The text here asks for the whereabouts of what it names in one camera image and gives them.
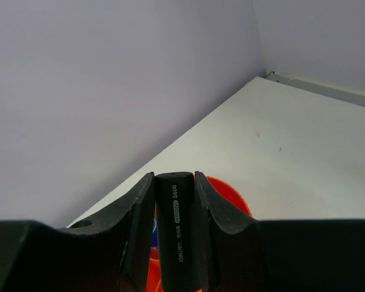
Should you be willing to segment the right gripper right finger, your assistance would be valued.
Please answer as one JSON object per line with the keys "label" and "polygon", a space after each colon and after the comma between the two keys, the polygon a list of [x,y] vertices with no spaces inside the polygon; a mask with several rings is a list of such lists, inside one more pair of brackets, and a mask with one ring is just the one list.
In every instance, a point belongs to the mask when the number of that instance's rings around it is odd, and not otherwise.
{"label": "right gripper right finger", "polygon": [[256,220],[201,172],[204,291],[365,291],[365,220]]}

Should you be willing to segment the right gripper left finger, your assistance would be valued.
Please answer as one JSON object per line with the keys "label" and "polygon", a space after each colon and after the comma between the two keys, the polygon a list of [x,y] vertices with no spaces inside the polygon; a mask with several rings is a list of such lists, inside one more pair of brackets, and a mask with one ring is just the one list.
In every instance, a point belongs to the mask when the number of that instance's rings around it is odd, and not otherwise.
{"label": "right gripper left finger", "polygon": [[145,291],[154,178],[68,228],[0,221],[0,291]]}

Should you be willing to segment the orange highlighter black body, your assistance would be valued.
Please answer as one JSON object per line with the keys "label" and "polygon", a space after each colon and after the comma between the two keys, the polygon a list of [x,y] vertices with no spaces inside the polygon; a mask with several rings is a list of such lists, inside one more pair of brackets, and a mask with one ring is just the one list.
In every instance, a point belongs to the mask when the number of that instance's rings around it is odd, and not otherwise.
{"label": "orange highlighter black body", "polygon": [[201,265],[194,175],[155,176],[158,249],[163,291],[199,291]]}

